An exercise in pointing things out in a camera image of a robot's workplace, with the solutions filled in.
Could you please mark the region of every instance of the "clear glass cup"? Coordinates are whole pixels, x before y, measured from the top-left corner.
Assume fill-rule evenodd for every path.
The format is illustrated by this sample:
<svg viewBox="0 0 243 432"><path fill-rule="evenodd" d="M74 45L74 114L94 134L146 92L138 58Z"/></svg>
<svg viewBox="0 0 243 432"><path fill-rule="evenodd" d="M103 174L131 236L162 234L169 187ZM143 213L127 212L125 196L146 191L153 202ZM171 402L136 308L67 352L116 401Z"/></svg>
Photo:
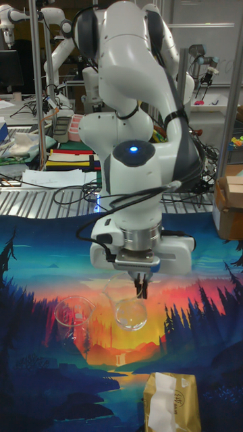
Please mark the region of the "clear glass cup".
<svg viewBox="0 0 243 432"><path fill-rule="evenodd" d="M70 354L79 354L78 346L89 338L88 322L95 305L87 298L70 296L55 308L54 315L63 348Z"/></svg>
<svg viewBox="0 0 243 432"><path fill-rule="evenodd" d="M123 330L142 329L147 321L144 299L138 298L133 279L127 273L113 276L105 285L103 293L108 297L116 323Z"/></svg>

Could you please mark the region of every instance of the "colorful fabric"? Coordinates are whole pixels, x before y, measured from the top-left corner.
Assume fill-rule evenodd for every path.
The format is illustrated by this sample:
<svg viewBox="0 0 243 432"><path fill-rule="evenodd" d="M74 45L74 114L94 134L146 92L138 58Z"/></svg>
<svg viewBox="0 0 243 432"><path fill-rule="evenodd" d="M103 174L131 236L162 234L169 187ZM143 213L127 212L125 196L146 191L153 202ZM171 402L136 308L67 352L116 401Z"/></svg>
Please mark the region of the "colorful fabric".
<svg viewBox="0 0 243 432"><path fill-rule="evenodd" d="M90 217L0 217L1 432L143 431L155 371L196 375L203 432L242 432L243 242L220 240L210 214L164 215L196 238L192 273L155 275L148 321L127 332L102 294L115 272L93 269L75 237ZM96 305L75 355L53 315L71 295Z"/></svg>

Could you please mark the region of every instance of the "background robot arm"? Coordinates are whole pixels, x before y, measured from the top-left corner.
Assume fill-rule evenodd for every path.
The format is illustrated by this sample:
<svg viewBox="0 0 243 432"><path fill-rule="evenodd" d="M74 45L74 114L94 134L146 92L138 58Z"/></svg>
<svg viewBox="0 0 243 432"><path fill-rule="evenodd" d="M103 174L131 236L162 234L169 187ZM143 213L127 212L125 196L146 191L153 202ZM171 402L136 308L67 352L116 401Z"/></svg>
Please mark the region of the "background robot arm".
<svg viewBox="0 0 243 432"><path fill-rule="evenodd" d="M192 69L192 78L195 82L195 89L197 89L196 97L198 92L203 84L206 84L205 93L202 97L204 99L208 88L213 82L213 76L217 75L219 71L216 69L217 64L219 63L218 57L205 57L207 49L204 45L191 45L189 48L189 54L194 58L190 66L190 70ZM200 76L200 67L202 65L208 65L207 71L203 74L202 78L199 79Z"/></svg>
<svg viewBox="0 0 243 432"><path fill-rule="evenodd" d="M58 47L52 53L54 83L56 86L59 86L59 68L74 49L74 42L72 39L72 23L66 20L64 12L61 9L57 9L56 7L44 7L41 10L36 11L36 13L38 14L39 22L42 22L44 25L58 25L64 37L64 40L60 42ZM0 28L3 31L5 42L10 49L14 45L14 25L22 21L28 21L29 19L29 13L25 10L18 11L9 5L0 6ZM47 73L47 62L44 64L44 69L46 72L46 81L48 85L49 77ZM68 99L62 94L60 94L60 96L61 102L68 107L71 107Z"/></svg>

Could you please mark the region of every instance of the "monitor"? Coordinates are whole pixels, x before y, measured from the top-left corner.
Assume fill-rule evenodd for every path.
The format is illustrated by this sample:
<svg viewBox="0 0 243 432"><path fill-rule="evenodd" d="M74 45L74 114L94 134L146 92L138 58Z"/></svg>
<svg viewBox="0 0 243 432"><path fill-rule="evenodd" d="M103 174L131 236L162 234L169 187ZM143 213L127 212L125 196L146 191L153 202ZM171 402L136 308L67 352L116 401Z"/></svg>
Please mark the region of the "monitor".
<svg viewBox="0 0 243 432"><path fill-rule="evenodd" d="M0 51L0 85L3 87L24 85L20 59L15 50Z"/></svg>

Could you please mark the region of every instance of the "metal shelf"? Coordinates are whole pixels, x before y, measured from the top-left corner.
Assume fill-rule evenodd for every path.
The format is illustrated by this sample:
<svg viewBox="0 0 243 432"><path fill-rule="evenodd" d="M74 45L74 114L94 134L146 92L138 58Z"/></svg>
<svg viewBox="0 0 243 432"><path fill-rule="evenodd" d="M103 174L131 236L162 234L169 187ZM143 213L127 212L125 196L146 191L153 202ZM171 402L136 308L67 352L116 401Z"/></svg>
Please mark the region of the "metal shelf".
<svg viewBox="0 0 243 432"><path fill-rule="evenodd" d="M0 215L29 217L31 219L56 219L60 217L83 216L98 211L93 202L82 199L82 191L77 189L63 190L57 195L61 202L57 205L53 200L54 190L39 188L4 187L0 188ZM167 200L181 200L186 202L168 202ZM212 211L213 195L205 194L198 205L190 194L164 194L161 203L162 213L206 213Z"/></svg>

